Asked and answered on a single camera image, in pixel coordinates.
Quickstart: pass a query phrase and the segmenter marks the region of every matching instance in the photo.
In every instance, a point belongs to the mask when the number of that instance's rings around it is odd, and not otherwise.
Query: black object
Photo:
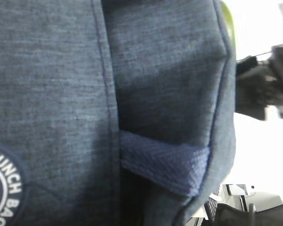
[[[256,212],[254,204],[250,211],[237,210],[226,204],[218,204],[214,226],[283,226],[283,205]]]
[[[275,105],[283,118],[283,44],[272,47],[272,56],[256,56],[237,63],[236,112],[265,120],[265,108]]]
[[[219,196],[220,193],[220,187],[218,187],[213,194]],[[208,201],[204,204],[204,208],[206,210],[206,214],[208,216],[208,221],[209,223],[213,223],[214,222],[214,218],[216,215],[216,209],[217,209],[217,205],[218,205],[218,201],[212,199],[212,198],[208,198]]]

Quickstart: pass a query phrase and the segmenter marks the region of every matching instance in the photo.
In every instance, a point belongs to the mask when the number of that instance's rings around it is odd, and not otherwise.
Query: stitching
[[[111,111],[110,111],[110,106],[109,106],[109,92],[108,92],[108,84],[107,84],[107,76],[106,76],[106,68],[105,68],[105,61],[104,61],[104,57],[103,57],[103,50],[102,50],[102,46],[100,43],[100,28],[99,28],[99,21],[98,18],[96,16],[96,12],[94,9],[94,0],[91,0],[91,7],[92,7],[92,15],[93,15],[93,19],[95,22],[95,29],[96,29],[96,35],[97,35],[97,43],[98,43],[98,48],[99,48],[99,52],[100,52],[100,60],[101,60],[101,67],[102,67],[102,77],[104,80],[104,85],[105,85],[105,95],[106,95],[106,106],[107,106],[107,113],[108,113],[108,130],[109,130],[109,151],[110,151],[110,157],[109,157],[109,161],[110,161],[110,174],[112,175],[112,177],[114,177],[113,174],[113,167],[112,167],[112,131],[111,131]],[[112,216],[115,215],[114,213],[114,207],[113,207],[113,199],[114,199],[114,178],[112,178],[110,180],[111,182],[111,213]],[[111,218],[111,225],[114,225],[115,222],[113,222],[113,218]]]

